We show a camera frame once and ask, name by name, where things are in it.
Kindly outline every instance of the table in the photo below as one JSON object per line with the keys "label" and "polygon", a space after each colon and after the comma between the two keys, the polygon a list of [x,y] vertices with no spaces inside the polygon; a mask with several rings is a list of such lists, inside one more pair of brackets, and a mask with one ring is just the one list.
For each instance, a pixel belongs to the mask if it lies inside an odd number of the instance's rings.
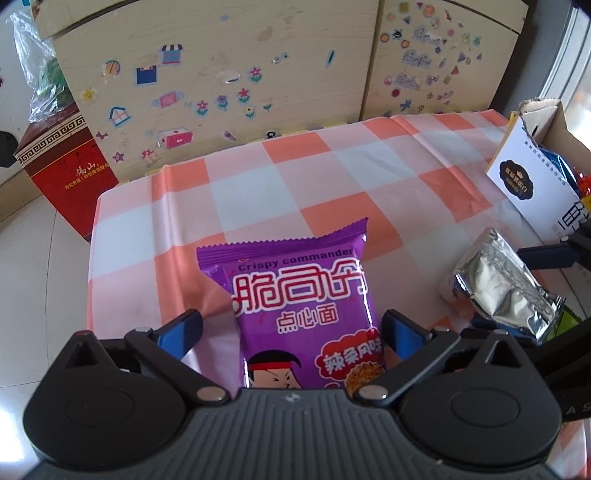
{"label": "table", "polygon": [[[465,320],[436,289],[479,234],[493,226],[515,249],[541,243],[485,175],[506,125],[495,111],[375,118],[219,151],[105,192],[89,328],[120,338],[196,308],[204,335],[184,362],[235,391],[230,297],[199,271],[196,248],[325,235],[368,216],[363,266],[377,316],[396,308],[459,330]],[[538,278],[571,293],[559,271]],[[565,478],[587,474],[590,433],[586,421],[563,428],[549,463]]]}

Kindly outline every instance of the purple snack bag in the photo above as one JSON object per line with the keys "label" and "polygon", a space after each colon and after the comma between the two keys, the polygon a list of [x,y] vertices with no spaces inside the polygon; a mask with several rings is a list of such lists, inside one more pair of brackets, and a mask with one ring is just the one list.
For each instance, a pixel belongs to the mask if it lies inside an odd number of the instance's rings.
{"label": "purple snack bag", "polygon": [[366,231],[367,218],[320,238],[197,249],[201,271],[232,295],[244,386],[351,394],[384,371]]}

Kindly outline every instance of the white floor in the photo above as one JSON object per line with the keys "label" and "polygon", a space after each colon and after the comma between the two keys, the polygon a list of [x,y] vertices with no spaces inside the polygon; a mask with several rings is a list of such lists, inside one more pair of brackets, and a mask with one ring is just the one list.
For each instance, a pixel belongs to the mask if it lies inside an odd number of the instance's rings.
{"label": "white floor", "polygon": [[0,223],[0,479],[36,463],[22,412],[66,340],[86,327],[90,245],[39,197]]}

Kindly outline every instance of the black logo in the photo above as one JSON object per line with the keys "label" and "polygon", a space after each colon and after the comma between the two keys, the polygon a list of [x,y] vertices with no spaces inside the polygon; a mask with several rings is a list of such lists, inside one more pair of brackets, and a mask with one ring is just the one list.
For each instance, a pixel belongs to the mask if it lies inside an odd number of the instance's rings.
{"label": "black logo", "polygon": [[534,184],[521,165],[512,160],[501,162],[500,175],[507,190],[519,200],[530,200],[534,196]]}

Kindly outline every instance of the wooden cabinet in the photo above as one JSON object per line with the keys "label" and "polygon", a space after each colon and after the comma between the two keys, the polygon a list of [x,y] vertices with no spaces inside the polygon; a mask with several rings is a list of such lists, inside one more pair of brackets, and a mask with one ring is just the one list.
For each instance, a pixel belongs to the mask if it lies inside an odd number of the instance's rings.
{"label": "wooden cabinet", "polygon": [[520,0],[385,0],[363,118],[488,108],[526,14]]}
{"label": "wooden cabinet", "polygon": [[267,131],[485,109],[527,13],[520,0],[35,1],[119,180]]}
{"label": "wooden cabinet", "polygon": [[378,0],[49,0],[37,24],[120,180],[359,119]]}

